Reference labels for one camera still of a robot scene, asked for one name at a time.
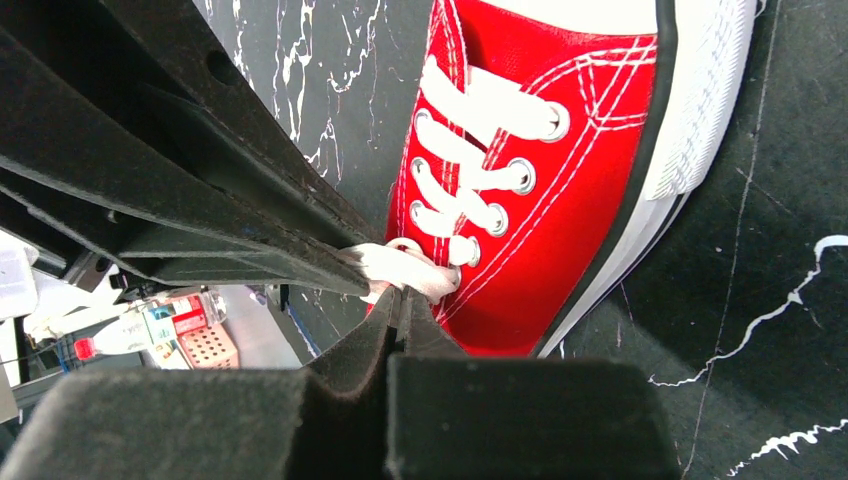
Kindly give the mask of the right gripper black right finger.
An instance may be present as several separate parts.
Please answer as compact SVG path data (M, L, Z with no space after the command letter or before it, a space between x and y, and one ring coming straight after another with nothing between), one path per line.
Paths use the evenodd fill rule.
M661 402L600 358L470 357L426 299L395 295L387 360L391 479L676 479Z

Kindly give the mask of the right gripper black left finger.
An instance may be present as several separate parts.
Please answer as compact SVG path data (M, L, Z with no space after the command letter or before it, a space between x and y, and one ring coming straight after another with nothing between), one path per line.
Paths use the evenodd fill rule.
M298 369L81 370L42 399L5 479L379 479L403 297Z

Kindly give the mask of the white shoelace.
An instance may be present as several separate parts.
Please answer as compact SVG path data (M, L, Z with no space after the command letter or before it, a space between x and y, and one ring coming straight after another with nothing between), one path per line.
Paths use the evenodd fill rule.
M436 121L435 114L472 133L502 130L523 140L555 142L569 131L570 113L563 105L523 92L517 83L479 68L472 68L467 78L468 85L458 87L438 66L435 56L428 56L420 91L430 106L416 111L412 122L424 150L458 170L457 190L450 193L424 158L415 157L410 163L412 178L423 196L411 204L410 218L426 235L447 240L447 263L438 265L406 237L384 245L364 243L343 249L342 257L368 280L369 292L363 298L368 304L375 304L390 286L411 287L432 304L456 291L461 267L474 267L481 259L478 241L456 234L456 222L466 218L490 236L502 236L509 225L506 210L486 203L481 192L526 195L535 186L536 173L528 160L513 160L503 168L487 170L484 152Z

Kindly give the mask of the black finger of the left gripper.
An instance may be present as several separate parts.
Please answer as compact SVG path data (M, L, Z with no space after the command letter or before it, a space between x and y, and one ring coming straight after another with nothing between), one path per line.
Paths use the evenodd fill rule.
M342 251L376 237L190 1L2 3L1 227L163 285L357 296Z

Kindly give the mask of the red canvas sneaker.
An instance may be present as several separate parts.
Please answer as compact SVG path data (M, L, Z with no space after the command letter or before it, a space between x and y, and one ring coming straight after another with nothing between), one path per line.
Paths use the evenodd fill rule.
M435 56L460 88L479 68L570 113L568 133L555 142L472 133L434 116L484 152L485 169L526 159L536 173L526 195L481 192L506 210L504 235L466 218L455 224L456 234L478 241L481 259L461 267L456 291L429 303L466 352L550 353L657 243L715 159L756 10L754 1L433 3L423 66ZM413 131L415 112L429 106L419 80L384 244L410 238L444 266L447 240L410 218L423 198L413 158L457 190L457 168L426 152Z

